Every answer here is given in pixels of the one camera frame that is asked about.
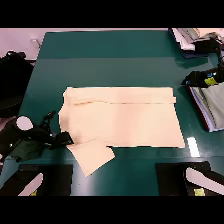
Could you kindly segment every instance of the yellow label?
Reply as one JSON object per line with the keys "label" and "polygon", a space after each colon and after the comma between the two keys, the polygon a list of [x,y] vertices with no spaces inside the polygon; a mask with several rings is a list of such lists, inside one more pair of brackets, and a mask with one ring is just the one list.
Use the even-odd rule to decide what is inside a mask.
{"label": "yellow label", "polygon": [[205,196],[205,192],[203,188],[194,189],[195,196]]}
{"label": "yellow label", "polygon": [[215,81],[215,79],[214,79],[213,77],[205,79],[205,83],[206,83],[208,86],[217,84],[217,82]]}
{"label": "yellow label", "polygon": [[30,194],[30,196],[37,196],[37,190]]}

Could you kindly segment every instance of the black bag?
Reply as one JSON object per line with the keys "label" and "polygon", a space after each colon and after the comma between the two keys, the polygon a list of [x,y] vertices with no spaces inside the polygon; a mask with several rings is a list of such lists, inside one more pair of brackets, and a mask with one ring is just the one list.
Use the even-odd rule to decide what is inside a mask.
{"label": "black bag", "polygon": [[26,92],[33,65],[25,53],[8,51],[0,58],[0,117],[17,116]]}

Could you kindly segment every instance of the white wall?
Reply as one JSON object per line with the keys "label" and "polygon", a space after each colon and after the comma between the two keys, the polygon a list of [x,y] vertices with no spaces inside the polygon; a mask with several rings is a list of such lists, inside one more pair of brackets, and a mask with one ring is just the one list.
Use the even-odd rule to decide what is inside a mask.
{"label": "white wall", "polygon": [[31,39],[40,44],[46,32],[82,30],[166,30],[167,28],[0,28],[0,57],[13,50],[24,51],[27,59],[36,59],[39,48],[32,45]]}

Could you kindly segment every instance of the table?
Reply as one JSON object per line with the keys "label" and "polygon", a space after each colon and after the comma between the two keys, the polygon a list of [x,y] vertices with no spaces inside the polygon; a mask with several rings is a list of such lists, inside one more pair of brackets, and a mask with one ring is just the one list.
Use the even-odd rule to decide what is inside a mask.
{"label": "table", "polygon": [[[186,148],[113,148],[116,158],[85,178],[66,148],[46,150],[26,163],[73,163],[72,195],[158,195],[156,162],[209,161],[224,174],[224,132],[204,130],[196,108],[181,81],[192,70],[216,66],[209,58],[184,59],[167,31],[103,31],[47,33],[31,76],[20,115],[39,123],[57,112],[66,87],[140,86],[173,87]],[[58,117],[52,130],[60,131]],[[196,139],[200,158],[192,158],[187,138]],[[0,187],[17,169],[5,162]]]}

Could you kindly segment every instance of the green table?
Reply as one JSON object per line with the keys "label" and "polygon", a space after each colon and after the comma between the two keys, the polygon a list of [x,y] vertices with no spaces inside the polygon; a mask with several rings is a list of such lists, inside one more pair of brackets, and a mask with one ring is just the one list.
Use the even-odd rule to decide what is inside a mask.
{"label": "green table", "polygon": [[[66,148],[46,150],[26,163],[73,163],[72,195],[158,195],[156,162],[205,161],[224,174],[224,132],[208,133],[193,105],[183,78],[192,70],[215,66],[210,58],[183,59],[167,31],[108,31],[47,33],[20,115],[39,123],[49,111],[60,110],[66,87],[173,87],[186,148],[114,148],[116,158],[85,178]],[[59,131],[58,117],[52,130]],[[201,158],[192,158],[187,138],[197,141]],[[17,169],[7,160],[0,187]]]}

